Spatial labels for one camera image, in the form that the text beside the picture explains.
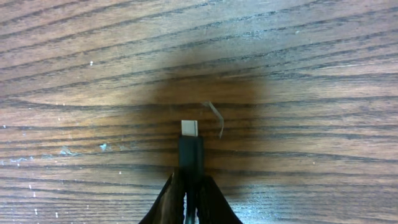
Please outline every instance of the metal connector tip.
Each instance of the metal connector tip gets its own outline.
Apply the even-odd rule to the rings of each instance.
[[[181,121],[181,134],[183,136],[198,136],[198,121]]]

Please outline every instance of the silver connector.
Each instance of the silver connector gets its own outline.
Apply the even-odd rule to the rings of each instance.
[[[198,136],[198,121],[181,121],[181,134],[183,136]]]

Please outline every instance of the wood grain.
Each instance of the wood grain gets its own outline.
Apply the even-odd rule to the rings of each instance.
[[[137,223],[181,119],[199,120],[244,223],[398,223],[397,1],[1,0],[0,15],[1,223]]]

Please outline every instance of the brown wood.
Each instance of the brown wood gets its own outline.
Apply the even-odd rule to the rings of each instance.
[[[181,119],[199,120],[244,223],[398,222],[398,1],[1,0],[0,15],[1,223],[137,223]]]

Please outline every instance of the wooden table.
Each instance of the wooden table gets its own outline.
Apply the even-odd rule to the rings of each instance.
[[[1,223],[139,222],[181,119],[244,223],[398,222],[398,1],[0,0],[0,15]]]

